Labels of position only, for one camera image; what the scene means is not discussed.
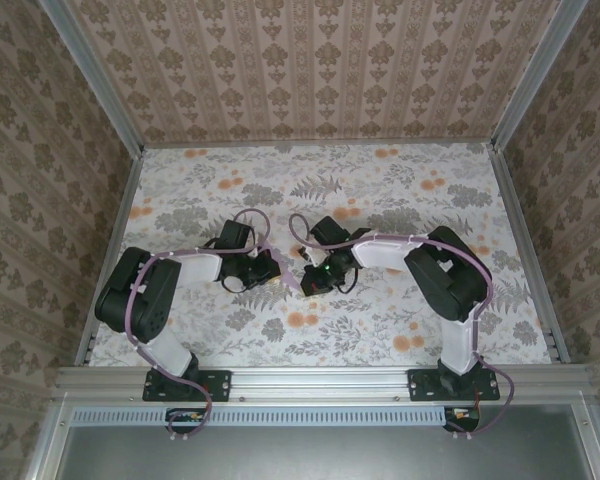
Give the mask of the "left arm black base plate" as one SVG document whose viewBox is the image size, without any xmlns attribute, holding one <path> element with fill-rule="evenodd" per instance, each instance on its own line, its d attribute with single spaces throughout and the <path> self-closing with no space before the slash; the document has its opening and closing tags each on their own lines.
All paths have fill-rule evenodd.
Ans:
<svg viewBox="0 0 600 480">
<path fill-rule="evenodd" d="M 199 370 L 193 381 L 205 389 L 217 402 L 229 400 L 232 372 L 229 370 Z M 174 381 L 151 369 L 145 378 L 142 399 L 145 402 L 204 402 L 204 395 L 195 388 Z"/>
</svg>

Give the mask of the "purple cloth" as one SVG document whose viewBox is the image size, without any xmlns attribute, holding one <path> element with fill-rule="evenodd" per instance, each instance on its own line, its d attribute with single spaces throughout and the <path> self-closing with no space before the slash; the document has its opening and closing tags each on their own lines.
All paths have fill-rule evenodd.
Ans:
<svg viewBox="0 0 600 480">
<path fill-rule="evenodd" d="M 276 247 L 274 247 L 270 242 L 265 241 L 263 244 L 263 248 L 268 250 L 272 259 L 275 260 L 280 269 L 280 282 L 287 285 L 292 290 L 302 292 L 301 286 L 298 281 L 293 276 L 289 266 L 291 265 L 290 260 L 287 259 L 286 256 Z"/>
</svg>

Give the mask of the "grey metal panel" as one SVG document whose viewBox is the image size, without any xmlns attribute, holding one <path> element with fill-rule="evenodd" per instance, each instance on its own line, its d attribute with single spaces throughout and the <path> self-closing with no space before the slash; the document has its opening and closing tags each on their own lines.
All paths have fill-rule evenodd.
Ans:
<svg viewBox="0 0 600 480">
<path fill-rule="evenodd" d="M 441 427 L 70 431 L 58 480 L 593 480 L 570 410 L 512 407 L 487 432 Z"/>
</svg>

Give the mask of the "floral table cover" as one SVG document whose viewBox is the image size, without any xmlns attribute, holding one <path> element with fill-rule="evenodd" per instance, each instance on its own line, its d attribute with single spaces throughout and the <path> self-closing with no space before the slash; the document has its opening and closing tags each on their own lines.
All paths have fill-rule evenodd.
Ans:
<svg viewBox="0 0 600 480">
<path fill-rule="evenodd" d="M 303 223 L 424 235 L 451 228 L 489 268 L 480 317 L 492 364 L 550 355 L 487 147 L 478 143 L 156 149 L 145 153 L 122 244 L 152 252 L 216 237 L 248 210 L 299 281 Z M 306 297 L 280 279 L 243 293 L 178 289 L 168 319 L 205 366 L 398 366 L 437 361 L 441 321 L 413 278 L 366 269 L 350 293 Z"/>
</svg>

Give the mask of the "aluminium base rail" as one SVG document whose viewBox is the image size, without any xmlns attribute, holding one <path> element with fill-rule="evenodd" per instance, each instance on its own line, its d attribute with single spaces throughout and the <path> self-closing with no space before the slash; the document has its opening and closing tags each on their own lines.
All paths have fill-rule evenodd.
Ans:
<svg viewBox="0 0 600 480">
<path fill-rule="evenodd" d="M 230 405 L 391 405 L 411 403 L 403 367 L 233 367 Z M 589 400 L 594 389 L 582 365 L 505 365 L 515 405 Z M 139 405 L 143 367 L 71 367 L 59 371 L 52 400 L 76 405 Z"/>
</svg>

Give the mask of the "aluminium frame post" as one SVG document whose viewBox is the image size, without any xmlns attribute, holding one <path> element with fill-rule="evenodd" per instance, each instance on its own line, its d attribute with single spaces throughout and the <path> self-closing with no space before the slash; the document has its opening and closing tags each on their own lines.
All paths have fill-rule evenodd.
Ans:
<svg viewBox="0 0 600 480">
<path fill-rule="evenodd" d="M 496 150 L 511 140 L 588 0 L 561 0 L 491 136 Z"/>
<path fill-rule="evenodd" d="M 39 0 L 39 2 L 129 155 L 133 160 L 139 159 L 142 156 L 144 142 L 129 114 L 125 111 L 105 67 L 97 58 L 95 50 L 71 12 L 68 0 Z"/>
</svg>

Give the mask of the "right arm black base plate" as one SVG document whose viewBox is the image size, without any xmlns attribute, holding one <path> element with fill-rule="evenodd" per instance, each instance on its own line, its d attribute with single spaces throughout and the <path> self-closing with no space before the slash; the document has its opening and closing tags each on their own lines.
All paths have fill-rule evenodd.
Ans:
<svg viewBox="0 0 600 480">
<path fill-rule="evenodd" d="M 479 368 L 457 375 L 440 368 L 407 371 L 410 399 L 427 401 L 496 401 L 501 398 L 498 381 L 492 370 Z"/>
</svg>

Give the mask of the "aluminium side rail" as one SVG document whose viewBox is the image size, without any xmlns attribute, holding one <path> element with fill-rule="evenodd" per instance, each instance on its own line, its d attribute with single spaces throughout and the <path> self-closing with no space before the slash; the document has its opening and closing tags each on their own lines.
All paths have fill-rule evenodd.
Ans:
<svg viewBox="0 0 600 480">
<path fill-rule="evenodd" d="M 95 316 L 96 301 L 102 289 L 104 288 L 104 285 L 107 279 L 109 278 L 110 273 L 116 265 L 126 224 L 132 208 L 133 199 L 139 184 L 143 160 L 143 153 L 140 153 L 139 156 L 133 159 L 131 164 L 129 177 L 127 179 L 125 189 L 121 197 L 118 213 L 113 224 L 111 237 L 103 260 L 103 265 L 96 283 L 92 301 L 89 306 L 88 315 L 86 317 L 84 330 L 73 362 L 73 365 L 76 367 L 82 367 L 89 363 L 91 345 L 94 338 L 97 336 L 99 325 L 99 321 L 96 319 Z"/>
<path fill-rule="evenodd" d="M 534 307 L 542 327 L 547 351 L 553 363 L 570 364 L 572 360 L 561 332 L 504 154 L 500 149 L 491 144 L 487 145 L 487 150 L 516 242 L 517 251 L 520 255 Z"/>
</svg>

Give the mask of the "black connector box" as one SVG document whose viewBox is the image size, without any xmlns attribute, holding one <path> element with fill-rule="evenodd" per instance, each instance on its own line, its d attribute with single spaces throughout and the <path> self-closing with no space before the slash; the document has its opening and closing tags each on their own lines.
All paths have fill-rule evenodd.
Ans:
<svg viewBox="0 0 600 480">
<path fill-rule="evenodd" d="M 205 423 L 205 408 L 173 408 L 165 413 L 166 429 L 172 436 L 190 436 Z"/>
<path fill-rule="evenodd" d="M 445 425 L 443 428 L 451 433 L 473 432 L 480 421 L 478 407 L 445 407 Z"/>
</svg>

